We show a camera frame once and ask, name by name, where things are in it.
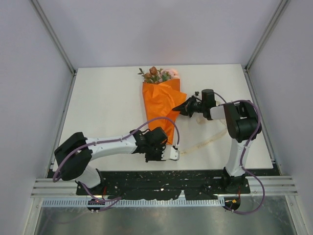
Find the cream ribbon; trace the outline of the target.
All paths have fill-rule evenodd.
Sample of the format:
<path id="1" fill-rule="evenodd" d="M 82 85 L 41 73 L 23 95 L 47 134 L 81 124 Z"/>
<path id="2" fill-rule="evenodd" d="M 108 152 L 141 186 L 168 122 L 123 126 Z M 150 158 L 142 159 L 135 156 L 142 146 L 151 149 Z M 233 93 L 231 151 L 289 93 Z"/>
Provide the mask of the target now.
<path id="1" fill-rule="evenodd" d="M 221 124 L 223 126 L 223 129 L 219 132 L 217 132 L 216 134 L 212 135 L 209 138 L 205 138 L 202 141 L 198 141 L 196 142 L 193 146 L 183 149 L 180 151 L 181 155 L 187 155 L 190 154 L 192 152 L 195 152 L 219 139 L 221 139 L 222 137 L 224 137 L 227 134 L 227 126 L 226 126 L 226 120 L 225 119 L 218 119 L 218 120 L 206 120 L 205 118 L 201 118 L 198 117 L 196 118 L 197 121 L 197 125 L 206 125 L 207 123 L 216 123 L 216 124 Z"/>

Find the orange wrapping paper sheet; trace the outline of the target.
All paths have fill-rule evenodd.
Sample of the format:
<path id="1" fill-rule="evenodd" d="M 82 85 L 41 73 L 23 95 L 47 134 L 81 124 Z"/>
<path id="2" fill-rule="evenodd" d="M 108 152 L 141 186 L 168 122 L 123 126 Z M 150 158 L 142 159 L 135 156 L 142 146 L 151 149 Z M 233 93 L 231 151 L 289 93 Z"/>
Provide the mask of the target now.
<path id="1" fill-rule="evenodd" d="M 176 121 L 178 111 L 173 108 L 186 101 L 187 94 L 180 91 L 180 79 L 170 79 L 158 84 L 143 82 L 142 95 L 147 120 L 167 117 Z"/>

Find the fake flower bouquet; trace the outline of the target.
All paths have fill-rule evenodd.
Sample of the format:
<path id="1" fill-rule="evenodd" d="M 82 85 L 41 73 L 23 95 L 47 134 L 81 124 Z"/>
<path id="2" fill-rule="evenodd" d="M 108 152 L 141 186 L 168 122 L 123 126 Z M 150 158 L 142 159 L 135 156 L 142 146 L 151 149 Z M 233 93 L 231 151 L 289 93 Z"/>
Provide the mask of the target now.
<path id="1" fill-rule="evenodd" d="M 149 68 L 148 72 L 145 72 L 142 68 L 139 68 L 139 73 L 143 78 L 144 83 L 159 84 L 173 79 L 180 79 L 180 74 L 175 69 L 163 69 L 156 68 L 155 66 Z"/>

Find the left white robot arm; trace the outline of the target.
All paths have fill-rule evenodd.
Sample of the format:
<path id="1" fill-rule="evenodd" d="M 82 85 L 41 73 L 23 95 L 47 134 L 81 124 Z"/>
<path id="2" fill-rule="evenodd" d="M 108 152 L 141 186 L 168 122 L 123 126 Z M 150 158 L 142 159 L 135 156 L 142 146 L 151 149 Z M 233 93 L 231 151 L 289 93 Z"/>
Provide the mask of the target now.
<path id="1" fill-rule="evenodd" d="M 145 161 L 160 161 L 168 137 L 164 130 L 132 130 L 130 133 L 115 138 L 87 138 L 82 132 L 70 136 L 55 151 L 58 168 L 53 181 L 75 180 L 85 185 L 88 190 L 99 195 L 104 191 L 104 182 L 100 171 L 89 163 L 98 158 L 118 154 L 145 154 Z"/>

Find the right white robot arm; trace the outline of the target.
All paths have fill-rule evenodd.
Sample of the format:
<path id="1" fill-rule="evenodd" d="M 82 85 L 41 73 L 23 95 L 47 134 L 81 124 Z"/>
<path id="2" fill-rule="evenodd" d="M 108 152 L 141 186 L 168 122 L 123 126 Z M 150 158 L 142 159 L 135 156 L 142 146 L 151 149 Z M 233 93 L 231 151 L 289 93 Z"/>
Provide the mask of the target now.
<path id="1" fill-rule="evenodd" d="M 261 117 L 256 105 L 250 100 L 236 100 L 217 105 L 216 96 L 222 97 L 212 89 L 201 91 L 188 98 L 182 104 L 173 108 L 183 116 L 191 117 L 200 113 L 207 120 L 224 119 L 229 136 L 232 139 L 228 162 L 225 166 L 226 178 L 221 181 L 222 189 L 227 193 L 234 192 L 239 187 L 236 177 L 247 173 L 246 159 L 252 142 L 260 134 Z"/>

